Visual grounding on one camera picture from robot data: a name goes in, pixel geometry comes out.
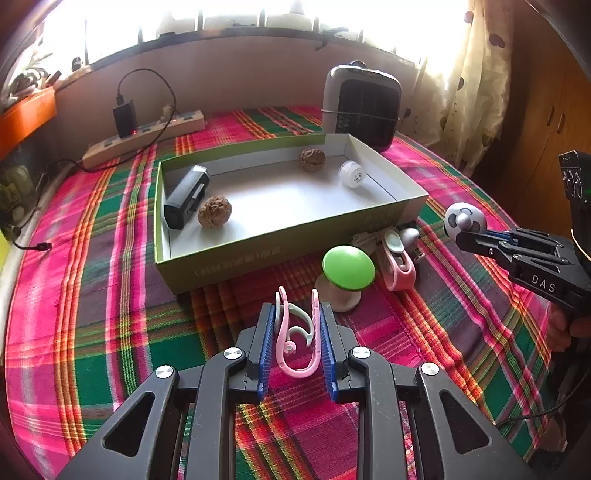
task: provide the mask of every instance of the green cap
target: green cap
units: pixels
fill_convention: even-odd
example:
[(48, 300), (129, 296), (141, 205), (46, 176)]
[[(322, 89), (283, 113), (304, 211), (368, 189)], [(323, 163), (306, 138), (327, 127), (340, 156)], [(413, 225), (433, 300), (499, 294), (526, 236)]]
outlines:
[(339, 245), (328, 250), (322, 259), (322, 270), (331, 283), (349, 291), (363, 290), (375, 278), (371, 258), (351, 245)]

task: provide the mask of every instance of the wooden cabinet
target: wooden cabinet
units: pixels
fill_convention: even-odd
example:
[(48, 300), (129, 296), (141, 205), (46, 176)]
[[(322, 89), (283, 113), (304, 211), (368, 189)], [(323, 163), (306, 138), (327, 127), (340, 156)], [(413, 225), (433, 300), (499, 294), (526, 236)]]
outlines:
[(509, 106), (474, 179), (526, 228), (570, 236), (558, 155), (591, 151), (591, 84), (551, 25), (515, 2)]

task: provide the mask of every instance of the window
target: window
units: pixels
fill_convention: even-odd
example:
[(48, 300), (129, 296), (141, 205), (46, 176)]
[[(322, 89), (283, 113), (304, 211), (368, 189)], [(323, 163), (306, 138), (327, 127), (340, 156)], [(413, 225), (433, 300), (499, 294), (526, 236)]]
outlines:
[(457, 18), (467, 4), (468, 0), (63, 0), (45, 18), (41, 37), (23, 52), (12, 78), (30, 63), (32, 52), (41, 59), (36, 66), (49, 73), (60, 70), (66, 77), (77, 57), (82, 65), (92, 65), (163, 34), (244, 26), (311, 33), (346, 27), (339, 37), (419, 63), (428, 48), (453, 44), (455, 33), (445, 30), (447, 19)]

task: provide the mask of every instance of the panda ball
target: panda ball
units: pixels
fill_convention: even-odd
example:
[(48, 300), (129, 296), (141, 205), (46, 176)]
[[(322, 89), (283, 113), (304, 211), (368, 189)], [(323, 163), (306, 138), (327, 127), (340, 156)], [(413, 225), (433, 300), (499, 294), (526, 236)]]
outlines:
[(445, 212), (443, 220), (447, 236), (456, 241), (461, 231), (483, 233), (488, 230), (486, 217), (482, 211), (469, 203), (454, 203)]

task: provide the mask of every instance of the blue gripper pad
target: blue gripper pad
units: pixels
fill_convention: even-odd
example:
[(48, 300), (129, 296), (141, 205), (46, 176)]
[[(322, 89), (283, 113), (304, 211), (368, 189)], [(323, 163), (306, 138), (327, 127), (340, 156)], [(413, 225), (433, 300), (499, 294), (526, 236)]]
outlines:
[(265, 328), (265, 337), (262, 341), (261, 357), (259, 358), (259, 383), (258, 397), (263, 400), (269, 389), (269, 376), (271, 375), (271, 365), (273, 364), (273, 350), (275, 342), (275, 306), (271, 306), (267, 328)]
[(504, 240), (507, 243), (510, 243), (511, 245), (515, 245), (515, 241), (511, 238), (511, 235), (509, 235), (508, 233), (505, 232), (497, 232), (494, 230), (487, 230), (486, 232), (484, 232), (487, 235), (492, 235), (495, 236), (501, 240)]
[(332, 401), (336, 401), (336, 362), (332, 345), (330, 344), (329, 330), (324, 318), (324, 310), (320, 306), (320, 353), (322, 359), (322, 369), (324, 370), (324, 381), (326, 382), (326, 391)]

